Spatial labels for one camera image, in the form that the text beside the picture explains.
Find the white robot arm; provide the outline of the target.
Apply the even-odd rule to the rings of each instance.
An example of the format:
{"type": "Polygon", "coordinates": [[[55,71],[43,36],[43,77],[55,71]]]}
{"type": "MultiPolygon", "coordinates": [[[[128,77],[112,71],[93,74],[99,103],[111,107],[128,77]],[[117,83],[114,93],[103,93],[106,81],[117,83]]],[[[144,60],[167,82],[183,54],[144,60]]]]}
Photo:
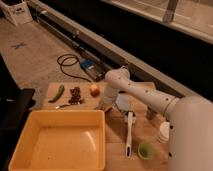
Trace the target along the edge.
{"type": "Polygon", "coordinates": [[[112,104],[118,92],[125,91],[170,122],[168,171],[213,171],[213,102],[142,86],[130,79],[125,67],[108,71],[105,81],[104,104],[112,104]]]}

